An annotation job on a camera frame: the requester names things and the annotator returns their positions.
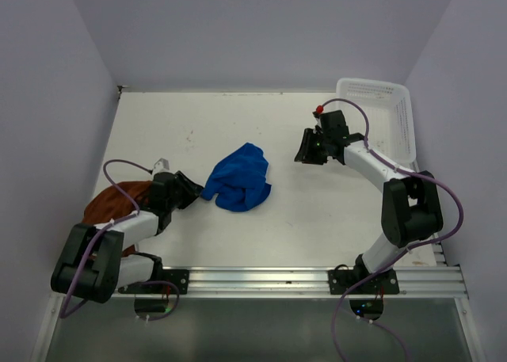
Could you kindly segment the blue towel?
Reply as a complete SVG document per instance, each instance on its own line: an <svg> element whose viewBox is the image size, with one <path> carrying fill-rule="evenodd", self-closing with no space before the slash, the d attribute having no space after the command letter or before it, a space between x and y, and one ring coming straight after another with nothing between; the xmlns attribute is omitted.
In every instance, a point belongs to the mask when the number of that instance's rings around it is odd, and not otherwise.
<svg viewBox="0 0 507 362"><path fill-rule="evenodd" d="M266 176L269 163L263 150L245 143L213 169L200 196L232 212L246 212L264 203L272 186Z"/></svg>

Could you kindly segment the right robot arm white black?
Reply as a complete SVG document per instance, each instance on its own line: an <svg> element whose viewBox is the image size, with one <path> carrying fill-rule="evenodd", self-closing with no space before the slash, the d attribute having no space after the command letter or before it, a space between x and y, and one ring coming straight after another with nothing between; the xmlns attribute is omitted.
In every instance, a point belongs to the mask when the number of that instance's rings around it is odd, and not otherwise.
<svg viewBox="0 0 507 362"><path fill-rule="evenodd" d="M332 158L360 173L382 194L382 233L353 267L356 289L372 292L388 263L442 229L436 180L429 172L397 167L375 152L368 144L369 131L351 133L342 111L325 112L320 105L313 116L317 124L304 130L295 161L324 165Z"/></svg>

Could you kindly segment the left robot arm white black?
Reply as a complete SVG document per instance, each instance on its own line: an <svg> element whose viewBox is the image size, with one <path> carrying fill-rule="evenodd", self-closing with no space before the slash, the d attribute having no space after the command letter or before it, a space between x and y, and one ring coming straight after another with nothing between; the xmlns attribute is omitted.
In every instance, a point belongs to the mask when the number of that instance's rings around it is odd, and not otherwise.
<svg viewBox="0 0 507 362"><path fill-rule="evenodd" d="M162 259L125 249L161 234L172 213L192 204L204 187L181 171L158 172L134 201L138 206L125 219L74 225L51 275L52 291L96 303L107 302L119 288L138 284L146 292L164 285Z"/></svg>

